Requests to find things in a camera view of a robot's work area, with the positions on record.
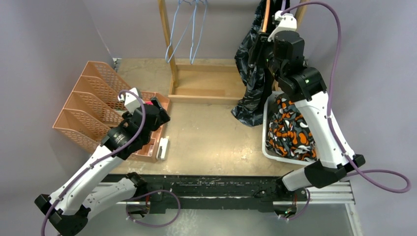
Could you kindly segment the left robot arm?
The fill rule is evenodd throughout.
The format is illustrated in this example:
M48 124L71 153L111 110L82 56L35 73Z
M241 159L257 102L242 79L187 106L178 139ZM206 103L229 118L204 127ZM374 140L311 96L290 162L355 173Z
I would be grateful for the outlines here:
M144 100L136 88L121 90L118 100L126 112L111 128L87 162L59 189L40 194L34 201L44 214L40 234L50 223L61 236L75 236L96 215L119 201L141 201L148 190L146 181L136 172L94 192L102 180L130 155L150 142L151 134L170 121L166 109L154 96Z

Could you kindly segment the white stapler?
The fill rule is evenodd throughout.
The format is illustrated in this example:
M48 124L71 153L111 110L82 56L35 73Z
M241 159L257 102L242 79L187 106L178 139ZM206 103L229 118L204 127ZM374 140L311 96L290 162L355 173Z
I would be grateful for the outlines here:
M161 138L156 153L156 159L158 161L165 161L167 155L167 149L169 145L169 137Z

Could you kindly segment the orange hanger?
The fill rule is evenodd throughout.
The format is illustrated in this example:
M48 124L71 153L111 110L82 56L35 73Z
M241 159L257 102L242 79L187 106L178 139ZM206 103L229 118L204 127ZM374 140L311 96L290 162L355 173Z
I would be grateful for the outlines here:
M265 3L266 4L265 4L265 11L264 11L264 19L263 19L262 28L261 28L262 33L267 32L271 0L266 0Z

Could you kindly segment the peach plastic file organizer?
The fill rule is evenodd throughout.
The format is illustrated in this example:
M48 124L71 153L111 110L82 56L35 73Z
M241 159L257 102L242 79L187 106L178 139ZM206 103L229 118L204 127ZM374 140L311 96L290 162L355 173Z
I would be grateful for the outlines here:
M132 88L108 64L88 62L54 128L92 154L105 134L122 121L122 114L127 111L123 102L118 100L119 92L123 89ZM155 92L139 92L144 100L156 96L168 112L168 98ZM163 126L152 132L147 145L129 157L155 162Z

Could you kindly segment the grey camouflage shorts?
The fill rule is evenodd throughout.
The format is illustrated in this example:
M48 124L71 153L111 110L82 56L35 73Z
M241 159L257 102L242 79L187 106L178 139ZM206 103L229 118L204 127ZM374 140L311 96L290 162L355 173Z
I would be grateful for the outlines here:
M266 1L259 2L249 31L238 46L234 60L240 78L245 86L243 97L232 108L232 115L242 124L253 127L262 124L264 92L266 87L265 72L258 66L249 66L249 50L255 45L255 39L262 28L265 18Z

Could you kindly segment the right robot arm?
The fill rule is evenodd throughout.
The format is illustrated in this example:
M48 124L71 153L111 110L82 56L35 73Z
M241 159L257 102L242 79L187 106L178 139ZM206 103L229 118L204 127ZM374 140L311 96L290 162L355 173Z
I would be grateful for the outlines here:
M318 158L277 180L277 196L288 200L301 188L323 188L338 182L354 167L364 165L365 158L347 144L328 104L329 90L321 73L304 65L305 42L296 32L296 18L279 10L273 20L275 29L262 32L250 50L249 65L267 70L294 102L312 133Z

